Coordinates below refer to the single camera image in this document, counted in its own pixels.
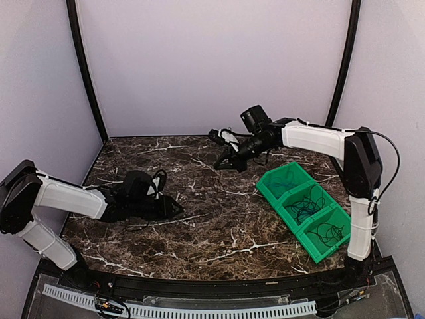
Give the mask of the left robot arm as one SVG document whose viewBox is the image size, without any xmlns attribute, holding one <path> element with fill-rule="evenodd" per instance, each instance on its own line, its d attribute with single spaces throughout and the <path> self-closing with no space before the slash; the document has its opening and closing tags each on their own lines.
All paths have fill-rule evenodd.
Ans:
<svg viewBox="0 0 425 319">
<path fill-rule="evenodd" d="M 58 268 L 68 271 L 70 282 L 80 290 L 94 283 L 85 260 L 77 249 L 63 241 L 34 212 L 35 207 L 50 207 L 77 213 L 104 223 L 140 217 L 145 221 L 171 219 L 183 212 L 172 197 L 163 194 L 167 174 L 131 171 L 113 186 L 84 187 L 63 181 L 22 161 L 1 182 L 1 233 L 16 235 Z"/>
</svg>

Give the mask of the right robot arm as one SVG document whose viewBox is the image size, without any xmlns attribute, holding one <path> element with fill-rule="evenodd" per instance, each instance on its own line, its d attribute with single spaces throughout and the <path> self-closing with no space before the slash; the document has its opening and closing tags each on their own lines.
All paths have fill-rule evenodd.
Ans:
<svg viewBox="0 0 425 319">
<path fill-rule="evenodd" d="M 351 237 L 347 258 L 353 261 L 339 273 L 339 283 L 353 288 L 363 280 L 365 262 L 372 251 L 377 207 L 387 187 L 381 185 L 383 163 L 375 137 L 385 138 L 367 127 L 341 129 L 321 126 L 299 118 L 272 120 L 260 105 L 240 115 L 248 133 L 239 141 L 231 129 L 211 129 L 210 140 L 225 150 L 214 163 L 216 170 L 246 171 L 248 161 L 277 148 L 299 148 L 327 155 L 336 160 L 336 170 L 349 196 Z"/>
</svg>

